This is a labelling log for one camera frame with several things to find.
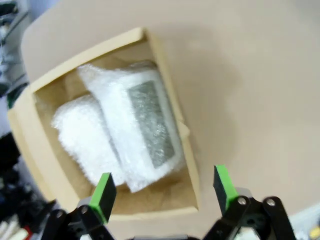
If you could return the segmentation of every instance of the green gripper pad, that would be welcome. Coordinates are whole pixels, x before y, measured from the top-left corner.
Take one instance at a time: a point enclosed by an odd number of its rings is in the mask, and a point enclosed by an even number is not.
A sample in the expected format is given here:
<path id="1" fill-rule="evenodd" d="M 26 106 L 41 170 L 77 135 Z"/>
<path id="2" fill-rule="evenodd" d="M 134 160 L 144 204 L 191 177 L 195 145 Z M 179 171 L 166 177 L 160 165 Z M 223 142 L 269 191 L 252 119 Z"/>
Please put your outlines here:
<path id="1" fill-rule="evenodd" d="M 93 192 L 89 206 L 98 214 L 104 224 L 109 221 L 116 194 L 116 186 L 111 173 L 103 173 Z"/>
<path id="2" fill-rule="evenodd" d="M 219 202 L 221 213 L 224 214 L 230 203 L 238 196 L 225 165 L 214 166 L 213 187 Z"/>

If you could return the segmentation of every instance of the table surface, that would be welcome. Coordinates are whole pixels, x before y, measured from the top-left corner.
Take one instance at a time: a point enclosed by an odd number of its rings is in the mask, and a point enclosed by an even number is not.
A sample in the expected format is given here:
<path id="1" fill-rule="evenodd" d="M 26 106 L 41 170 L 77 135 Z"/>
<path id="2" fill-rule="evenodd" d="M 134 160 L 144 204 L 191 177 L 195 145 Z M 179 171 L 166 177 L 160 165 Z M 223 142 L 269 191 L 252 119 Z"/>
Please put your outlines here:
<path id="1" fill-rule="evenodd" d="M 201 182 L 198 213 L 109 223 L 119 239 L 202 236 L 220 216 L 215 164 L 289 214 L 320 200 L 320 2 L 63 0 L 25 32 L 30 81 L 135 27 L 162 40 Z"/>

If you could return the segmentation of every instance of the clutter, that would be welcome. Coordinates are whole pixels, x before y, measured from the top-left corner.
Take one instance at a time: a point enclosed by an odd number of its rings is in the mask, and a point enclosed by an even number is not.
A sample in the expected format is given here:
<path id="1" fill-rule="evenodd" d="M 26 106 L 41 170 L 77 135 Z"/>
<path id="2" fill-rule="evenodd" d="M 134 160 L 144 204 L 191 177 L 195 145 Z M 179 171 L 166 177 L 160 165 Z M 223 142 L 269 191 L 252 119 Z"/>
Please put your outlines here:
<path id="1" fill-rule="evenodd" d="M 38 196 L 15 168 L 0 171 L 0 240 L 24 239 L 18 238 L 26 235 L 23 229 L 40 233 L 47 214 L 56 204 Z"/>
<path id="2" fill-rule="evenodd" d="M 0 137 L 0 173 L 11 169 L 18 163 L 19 149 L 11 132 Z"/>
<path id="3" fill-rule="evenodd" d="M 106 172 L 112 173 L 117 186 L 125 182 L 102 110 L 92 96 L 85 95 L 60 106 L 52 126 L 58 129 L 63 148 L 93 185 Z"/>
<path id="4" fill-rule="evenodd" d="M 312 240 L 320 239 L 320 226 L 314 227 L 314 228 L 310 231 L 309 236 L 310 236 L 310 239 L 312 239 Z"/>
<path id="5" fill-rule="evenodd" d="M 184 165 L 173 113 L 152 62 L 115 70 L 86 64 L 78 73 L 101 105 L 131 192 Z"/>

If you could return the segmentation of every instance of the cardboard box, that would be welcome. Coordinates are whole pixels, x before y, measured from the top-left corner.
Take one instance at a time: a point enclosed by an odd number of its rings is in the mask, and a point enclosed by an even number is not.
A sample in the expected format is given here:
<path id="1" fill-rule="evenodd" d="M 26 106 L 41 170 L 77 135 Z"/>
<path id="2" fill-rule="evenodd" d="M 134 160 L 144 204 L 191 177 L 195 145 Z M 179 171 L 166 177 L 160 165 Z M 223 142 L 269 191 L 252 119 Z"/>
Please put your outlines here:
<path id="1" fill-rule="evenodd" d="M 88 93 L 75 68 L 91 63 L 114 69 L 151 60 L 162 75 L 183 145 L 187 167 L 131 193 L 117 188 L 113 219 L 150 218 L 194 212 L 199 207 L 199 176 L 171 76 L 159 40 L 143 28 L 104 41 L 63 62 L 31 83 L 8 113 L 17 145 L 44 197 L 57 198 L 67 211 L 90 196 L 94 187 L 64 151 L 52 117 L 62 104 Z"/>

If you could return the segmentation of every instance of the screw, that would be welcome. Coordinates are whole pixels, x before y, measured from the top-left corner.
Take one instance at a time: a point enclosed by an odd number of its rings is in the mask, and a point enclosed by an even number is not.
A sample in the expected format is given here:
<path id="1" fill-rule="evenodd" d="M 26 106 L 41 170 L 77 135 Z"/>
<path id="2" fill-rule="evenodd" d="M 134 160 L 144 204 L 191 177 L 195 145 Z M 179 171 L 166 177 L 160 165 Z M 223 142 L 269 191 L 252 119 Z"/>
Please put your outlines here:
<path id="1" fill-rule="evenodd" d="M 240 205 L 246 205 L 246 200 L 243 198 L 243 197 L 239 197 L 238 198 L 238 203 L 240 204 Z"/>
<path id="2" fill-rule="evenodd" d="M 87 208 L 86 206 L 84 206 L 84 207 L 81 209 L 81 213 L 82 213 L 82 214 L 85 214 L 87 211 L 88 211 L 88 208 Z"/>
<path id="3" fill-rule="evenodd" d="M 58 213 L 56 214 L 56 218 L 60 218 L 62 216 L 62 211 L 58 211 Z"/>
<path id="4" fill-rule="evenodd" d="M 271 198 L 269 198 L 269 199 L 266 201 L 266 203 L 267 203 L 269 206 L 271 206 L 271 207 L 273 207 L 274 205 L 276 205 L 275 201 L 272 200 Z"/>

